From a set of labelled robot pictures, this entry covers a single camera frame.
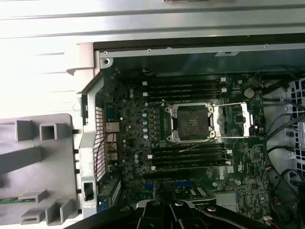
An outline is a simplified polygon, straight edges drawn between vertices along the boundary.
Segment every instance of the ventilation grille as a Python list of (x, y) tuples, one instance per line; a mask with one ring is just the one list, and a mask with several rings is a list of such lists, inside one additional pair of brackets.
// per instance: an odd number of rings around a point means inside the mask
[(105, 142), (103, 131), (103, 110), (99, 107), (95, 108), (96, 118), (96, 136), (94, 141), (94, 164), (95, 164), (95, 178), (96, 181), (100, 181), (102, 176), (106, 173), (105, 168)]
[[(305, 79), (295, 81), (295, 87), (291, 89), (292, 102), (300, 105), (305, 105)], [(292, 108), (293, 118), (305, 115), (305, 112)], [(305, 133), (304, 123), (294, 123), (295, 130), (295, 154), (296, 167), (300, 174), (305, 176)]]

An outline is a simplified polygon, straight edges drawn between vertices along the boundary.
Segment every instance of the ram slot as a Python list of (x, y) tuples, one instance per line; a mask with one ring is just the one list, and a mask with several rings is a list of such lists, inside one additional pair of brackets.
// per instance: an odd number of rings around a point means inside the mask
[(194, 151), (203, 151), (203, 152), (213, 152), (214, 150), (222, 149), (226, 150), (228, 147), (227, 145), (223, 143), (219, 144), (206, 144), (202, 146), (198, 146), (193, 149), (189, 149), (192, 146), (175, 146), (175, 147), (166, 147), (166, 148), (152, 148), (152, 154), (156, 155), (158, 153), (160, 154), (168, 154), (168, 153), (179, 153), (181, 151), (188, 151), (188, 152), (194, 152)]

